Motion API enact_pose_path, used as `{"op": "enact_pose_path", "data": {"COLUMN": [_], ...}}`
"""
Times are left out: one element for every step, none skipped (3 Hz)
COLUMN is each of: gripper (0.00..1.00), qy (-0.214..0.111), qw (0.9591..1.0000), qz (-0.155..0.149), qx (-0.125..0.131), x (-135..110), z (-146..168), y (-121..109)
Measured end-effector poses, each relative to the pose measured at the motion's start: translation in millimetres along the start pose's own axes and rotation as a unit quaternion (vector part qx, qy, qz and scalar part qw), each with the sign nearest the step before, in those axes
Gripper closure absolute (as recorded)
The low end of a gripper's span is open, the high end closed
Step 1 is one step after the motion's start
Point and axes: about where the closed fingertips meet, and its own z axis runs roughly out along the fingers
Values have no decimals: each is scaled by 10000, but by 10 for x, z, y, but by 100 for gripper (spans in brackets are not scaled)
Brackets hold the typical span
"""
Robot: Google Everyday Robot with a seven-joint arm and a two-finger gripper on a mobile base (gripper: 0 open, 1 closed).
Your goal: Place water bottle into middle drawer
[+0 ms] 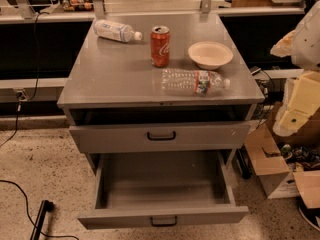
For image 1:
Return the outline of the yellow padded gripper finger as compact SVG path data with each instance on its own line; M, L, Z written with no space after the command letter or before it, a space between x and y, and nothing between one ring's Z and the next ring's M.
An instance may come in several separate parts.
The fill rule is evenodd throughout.
M290 133L296 133L320 108L320 73L308 71L295 81L279 126Z
M270 50L270 54L277 57L287 57L291 55L292 39L295 31L292 30L280 39Z

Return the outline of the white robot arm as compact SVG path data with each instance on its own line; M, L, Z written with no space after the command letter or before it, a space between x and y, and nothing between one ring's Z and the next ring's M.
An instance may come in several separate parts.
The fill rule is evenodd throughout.
M296 28L270 50L277 57L291 57L303 69L285 88L283 105L273 126L278 136L297 133L320 108L320 1L307 12Z

